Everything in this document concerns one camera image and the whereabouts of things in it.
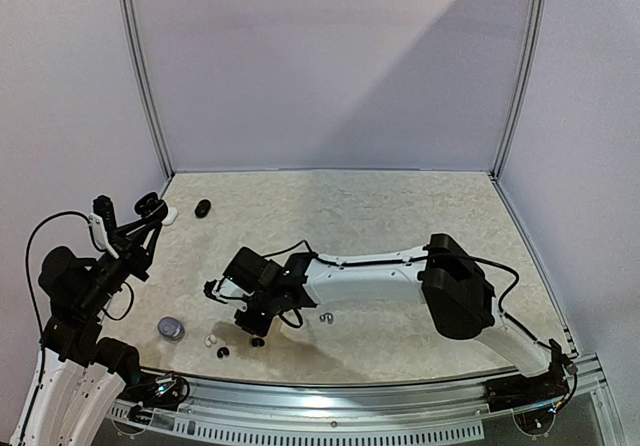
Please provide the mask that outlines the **glossy black earbud charging case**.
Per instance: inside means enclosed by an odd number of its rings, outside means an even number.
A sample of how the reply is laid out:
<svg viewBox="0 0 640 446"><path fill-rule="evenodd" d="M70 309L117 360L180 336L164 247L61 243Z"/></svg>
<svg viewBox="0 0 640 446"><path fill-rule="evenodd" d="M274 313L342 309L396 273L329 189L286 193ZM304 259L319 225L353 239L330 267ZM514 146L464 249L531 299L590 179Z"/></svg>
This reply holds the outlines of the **glossy black earbud charging case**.
<svg viewBox="0 0 640 446"><path fill-rule="evenodd" d="M134 212L146 221L162 221L168 215L168 206L156 192L150 192L135 203Z"/></svg>

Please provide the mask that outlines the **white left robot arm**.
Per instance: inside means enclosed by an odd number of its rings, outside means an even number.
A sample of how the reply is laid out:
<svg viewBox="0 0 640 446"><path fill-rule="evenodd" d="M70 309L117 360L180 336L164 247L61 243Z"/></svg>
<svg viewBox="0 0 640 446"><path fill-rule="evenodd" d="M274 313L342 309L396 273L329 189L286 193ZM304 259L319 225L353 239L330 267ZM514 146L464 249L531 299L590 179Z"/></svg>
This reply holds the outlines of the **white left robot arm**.
<svg viewBox="0 0 640 446"><path fill-rule="evenodd" d="M102 336L100 318L129 277L147 280L167 213L160 204L118 225L113 212L96 209L85 221L101 257L81 258L67 246L45 256L28 286L45 292L51 315L38 322L38 363L11 444L88 445L118 395L148 392L138 350Z"/></svg>

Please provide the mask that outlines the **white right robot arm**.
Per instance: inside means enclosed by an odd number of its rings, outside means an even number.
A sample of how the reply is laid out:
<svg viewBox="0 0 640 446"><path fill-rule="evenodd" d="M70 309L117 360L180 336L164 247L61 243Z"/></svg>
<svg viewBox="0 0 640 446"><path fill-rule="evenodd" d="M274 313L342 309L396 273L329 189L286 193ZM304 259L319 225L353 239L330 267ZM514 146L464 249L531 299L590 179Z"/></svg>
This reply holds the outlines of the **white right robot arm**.
<svg viewBox="0 0 640 446"><path fill-rule="evenodd" d="M353 300L423 304L436 331L454 341L476 341L520 373L517 393L537 402L556 379L578 369L553 339L538 339L503 307L484 272L488 260L469 255L438 233L425 246L402 251L332 256L288 249L284 264L243 247L210 289L210 298L235 307L235 322L255 336L268 334L287 312Z"/></svg>

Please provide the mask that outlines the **small black case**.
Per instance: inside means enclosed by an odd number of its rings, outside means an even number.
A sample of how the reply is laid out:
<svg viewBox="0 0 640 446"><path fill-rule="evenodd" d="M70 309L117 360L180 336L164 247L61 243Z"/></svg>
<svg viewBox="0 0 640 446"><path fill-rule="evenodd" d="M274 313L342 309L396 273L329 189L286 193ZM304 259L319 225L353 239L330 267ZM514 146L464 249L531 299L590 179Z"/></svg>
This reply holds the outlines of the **small black case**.
<svg viewBox="0 0 640 446"><path fill-rule="evenodd" d="M208 199L201 199L194 209L194 215L198 219L203 219L209 214L210 210L211 202Z"/></svg>

